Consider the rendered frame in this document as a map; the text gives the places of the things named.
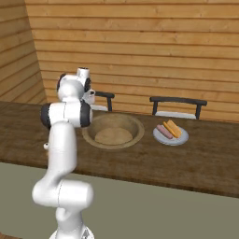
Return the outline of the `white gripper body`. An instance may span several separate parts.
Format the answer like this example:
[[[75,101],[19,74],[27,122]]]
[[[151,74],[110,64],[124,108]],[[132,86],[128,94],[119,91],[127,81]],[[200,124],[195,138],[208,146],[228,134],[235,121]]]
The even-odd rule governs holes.
[[[95,91],[93,89],[84,93],[82,99],[88,104],[93,105],[95,103]]]

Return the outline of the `yellow bun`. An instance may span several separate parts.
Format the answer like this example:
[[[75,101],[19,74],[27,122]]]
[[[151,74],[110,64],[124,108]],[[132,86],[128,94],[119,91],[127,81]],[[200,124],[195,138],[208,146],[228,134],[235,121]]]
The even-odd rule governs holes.
[[[172,120],[169,119],[167,122],[164,122],[163,126],[171,133],[173,137],[179,138],[181,136],[181,130]]]

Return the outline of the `grey plate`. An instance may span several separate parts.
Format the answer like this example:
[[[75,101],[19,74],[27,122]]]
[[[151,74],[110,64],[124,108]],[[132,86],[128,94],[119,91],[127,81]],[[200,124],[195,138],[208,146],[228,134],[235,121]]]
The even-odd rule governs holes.
[[[179,146],[185,144],[189,140],[189,134],[183,128],[179,128],[181,130],[181,136],[179,138],[173,137],[172,139],[168,139],[163,136],[155,127],[153,129],[153,137],[160,143],[167,146]]]

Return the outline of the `black chair with white seat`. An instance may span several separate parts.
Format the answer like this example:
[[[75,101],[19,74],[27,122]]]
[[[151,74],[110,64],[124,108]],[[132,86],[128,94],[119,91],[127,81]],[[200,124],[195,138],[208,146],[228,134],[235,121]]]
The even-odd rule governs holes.
[[[179,118],[179,119],[198,120],[200,118],[202,107],[207,106],[207,102],[205,100],[182,98],[182,97],[152,96],[149,98],[149,101],[153,103],[152,114],[154,116]],[[194,114],[182,113],[182,112],[159,111],[158,103],[180,103],[180,104],[196,105],[196,111]]]
[[[107,106],[96,105],[96,104],[94,103],[96,96],[106,98]],[[91,108],[92,108],[93,110],[111,111],[111,110],[112,110],[112,100],[113,100],[114,98],[115,98],[115,94],[114,94],[114,93],[104,92],[104,91],[92,91],[92,92],[91,92],[91,101],[92,101]]]

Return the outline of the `pink sausage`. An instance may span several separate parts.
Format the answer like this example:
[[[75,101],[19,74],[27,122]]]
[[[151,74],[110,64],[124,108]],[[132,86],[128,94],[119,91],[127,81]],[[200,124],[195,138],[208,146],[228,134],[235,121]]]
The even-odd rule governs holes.
[[[168,130],[166,130],[162,125],[158,124],[156,126],[156,128],[166,138],[168,138],[168,139],[172,139],[173,138],[173,135]]]

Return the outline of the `wooden bowl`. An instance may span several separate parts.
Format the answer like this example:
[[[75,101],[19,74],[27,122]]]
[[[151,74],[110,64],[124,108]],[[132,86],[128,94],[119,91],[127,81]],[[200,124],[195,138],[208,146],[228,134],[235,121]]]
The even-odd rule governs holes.
[[[107,150],[129,148],[144,136],[143,123],[129,115],[105,112],[82,129],[83,138],[92,146]]]

